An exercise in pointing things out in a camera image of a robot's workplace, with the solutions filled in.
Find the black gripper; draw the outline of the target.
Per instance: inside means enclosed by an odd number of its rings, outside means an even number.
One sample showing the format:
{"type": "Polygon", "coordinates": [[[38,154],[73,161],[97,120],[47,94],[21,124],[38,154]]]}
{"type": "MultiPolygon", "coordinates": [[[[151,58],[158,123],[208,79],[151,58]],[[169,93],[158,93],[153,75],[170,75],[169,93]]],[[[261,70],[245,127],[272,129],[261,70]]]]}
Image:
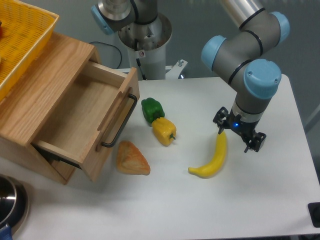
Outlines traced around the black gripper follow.
{"type": "Polygon", "coordinates": [[[245,153],[249,150],[259,152],[264,145],[266,134],[255,132],[258,114],[247,113],[238,107],[233,107],[229,114],[228,110],[222,106],[212,121],[217,125],[219,135],[228,128],[239,135],[246,144],[245,153]]]}

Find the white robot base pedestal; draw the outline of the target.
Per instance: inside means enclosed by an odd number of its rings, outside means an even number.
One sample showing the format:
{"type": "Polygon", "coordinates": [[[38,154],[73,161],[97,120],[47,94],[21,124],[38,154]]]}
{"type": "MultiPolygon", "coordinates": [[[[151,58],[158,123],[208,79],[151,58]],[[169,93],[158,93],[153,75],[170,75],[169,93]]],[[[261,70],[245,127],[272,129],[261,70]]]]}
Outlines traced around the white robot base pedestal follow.
{"type": "Polygon", "coordinates": [[[172,36],[169,19],[159,13],[149,24],[131,23],[118,31],[127,49],[130,67],[137,69],[138,80],[163,80],[166,76],[166,45],[172,36]]]}

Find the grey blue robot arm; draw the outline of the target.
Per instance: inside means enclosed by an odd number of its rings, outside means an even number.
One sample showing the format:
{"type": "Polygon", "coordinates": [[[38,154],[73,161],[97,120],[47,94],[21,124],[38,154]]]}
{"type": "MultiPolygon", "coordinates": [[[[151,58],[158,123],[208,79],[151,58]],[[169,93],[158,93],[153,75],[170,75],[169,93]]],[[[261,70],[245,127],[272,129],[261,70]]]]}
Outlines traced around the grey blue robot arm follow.
{"type": "MultiPolygon", "coordinates": [[[[212,37],[202,49],[201,60],[236,91],[236,97],[232,109],[222,107],[213,122],[220,131],[232,130],[248,150],[258,152],[266,134],[256,132],[256,126],[282,79],[280,68],[262,55],[288,37],[290,24],[283,14],[267,12],[257,0],[223,0],[221,4],[240,32],[233,39],[212,37]]],[[[106,35],[118,34],[140,79],[166,77],[166,44],[172,25],[159,12],[157,1],[101,0],[91,13],[106,35]]]]}

